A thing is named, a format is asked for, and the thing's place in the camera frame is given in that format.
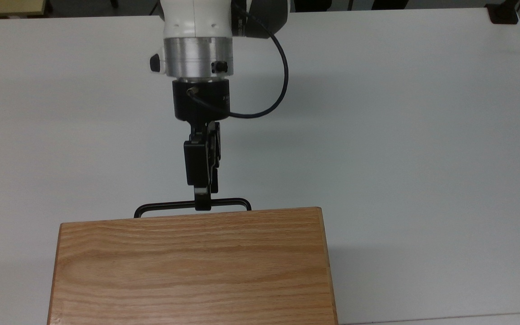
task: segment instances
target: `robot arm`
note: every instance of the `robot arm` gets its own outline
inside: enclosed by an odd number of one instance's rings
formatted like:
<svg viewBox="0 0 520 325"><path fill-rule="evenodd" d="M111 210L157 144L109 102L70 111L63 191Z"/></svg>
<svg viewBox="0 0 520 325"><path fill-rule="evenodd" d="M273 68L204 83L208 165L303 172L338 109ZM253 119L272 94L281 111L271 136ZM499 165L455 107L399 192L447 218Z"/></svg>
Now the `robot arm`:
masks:
<svg viewBox="0 0 520 325"><path fill-rule="evenodd" d="M233 74L232 36L269 37L264 28L275 33L284 25L289 0L161 0L161 6L163 48L150 59L150 67L176 78L175 115L190 124L184 142L186 178L194 187L196 210L210 210L211 193L218 192L218 121L230 112L226 77ZM256 12L264 27L233 6Z"/></svg>

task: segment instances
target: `white table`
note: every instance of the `white table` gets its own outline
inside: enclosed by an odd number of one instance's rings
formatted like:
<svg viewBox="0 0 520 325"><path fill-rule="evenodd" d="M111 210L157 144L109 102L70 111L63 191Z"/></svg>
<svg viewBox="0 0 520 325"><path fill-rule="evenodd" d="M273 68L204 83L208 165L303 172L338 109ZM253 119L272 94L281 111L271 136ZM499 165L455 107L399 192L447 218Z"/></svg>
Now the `white table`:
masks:
<svg viewBox="0 0 520 325"><path fill-rule="evenodd" d="M0 325L45 323L61 222L192 197L188 124L147 64L162 28L0 21ZM222 122L217 197L323 208L340 323L520 313L520 25L299 13L279 38L289 92ZM269 41L235 40L234 111L281 78Z"/></svg>

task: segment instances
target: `wood grain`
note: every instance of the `wood grain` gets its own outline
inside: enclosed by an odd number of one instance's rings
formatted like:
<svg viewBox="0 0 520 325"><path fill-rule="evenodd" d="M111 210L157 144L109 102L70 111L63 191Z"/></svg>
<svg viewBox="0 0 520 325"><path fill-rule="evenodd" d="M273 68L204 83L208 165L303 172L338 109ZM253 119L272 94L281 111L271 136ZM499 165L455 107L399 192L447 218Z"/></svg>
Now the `wood grain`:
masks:
<svg viewBox="0 0 520 325"><path fill-rule="evenodd" d="M64 223L49 325L337 325L320 208Z"/></svg>
<svg viewBox="0 0 520 325"><path fill-rule="evenodd" d="M0 16L43 14L45 0L0 0Z"/></svg>

